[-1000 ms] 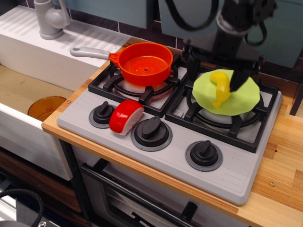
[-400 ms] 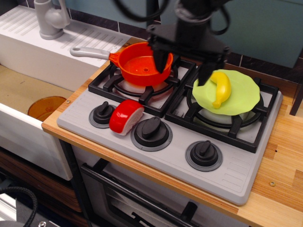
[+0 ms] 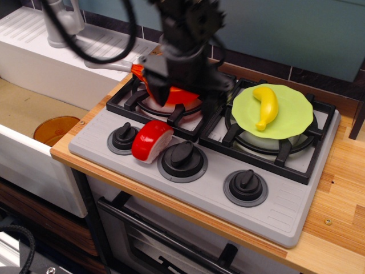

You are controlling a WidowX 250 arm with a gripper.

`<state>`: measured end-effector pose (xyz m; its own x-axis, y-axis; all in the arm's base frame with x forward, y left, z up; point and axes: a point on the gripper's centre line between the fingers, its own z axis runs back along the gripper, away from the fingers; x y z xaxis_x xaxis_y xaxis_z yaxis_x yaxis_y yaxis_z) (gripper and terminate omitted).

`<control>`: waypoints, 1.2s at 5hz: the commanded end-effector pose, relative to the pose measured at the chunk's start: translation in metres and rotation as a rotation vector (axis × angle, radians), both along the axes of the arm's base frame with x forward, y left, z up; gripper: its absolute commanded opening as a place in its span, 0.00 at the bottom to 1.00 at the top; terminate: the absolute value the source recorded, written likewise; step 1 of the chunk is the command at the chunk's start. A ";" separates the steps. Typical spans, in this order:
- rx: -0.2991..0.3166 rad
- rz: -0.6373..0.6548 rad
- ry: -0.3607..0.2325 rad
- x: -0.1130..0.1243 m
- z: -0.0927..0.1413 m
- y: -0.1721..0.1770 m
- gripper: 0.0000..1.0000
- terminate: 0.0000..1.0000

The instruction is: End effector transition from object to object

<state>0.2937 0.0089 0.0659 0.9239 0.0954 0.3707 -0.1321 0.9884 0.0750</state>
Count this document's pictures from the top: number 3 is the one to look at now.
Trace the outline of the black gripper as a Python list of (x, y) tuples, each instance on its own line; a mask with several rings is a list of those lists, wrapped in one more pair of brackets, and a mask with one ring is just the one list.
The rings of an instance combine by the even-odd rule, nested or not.
[(170, 87), (175, 86), (202, 95), (202, 121), (206, 124), (216, 111), (225, 105), (225, 92), (230, 91), (235, 81), (219, 72), (210, 63), (207, 50), (182, 53), (165, 49), (159, 55), (145, 55), (139, 58), (144, 66), (143, 75), (156, 103), (165, 106)]

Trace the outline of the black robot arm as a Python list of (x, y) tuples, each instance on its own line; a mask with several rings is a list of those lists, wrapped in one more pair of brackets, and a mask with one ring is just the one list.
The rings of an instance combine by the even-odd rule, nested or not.
[(219, 47), (216, 32), (225, 14), (218, 1), (152, 1), (158, 9), (163, 34), (161, 55), (143, 60), (143, 75), (155, 101), (164, 106), (171, 87), (197, 94), (204, 121), (225, 105), (234, 81), (219, 72), (221, 62), (209, 61), (209, 42)]

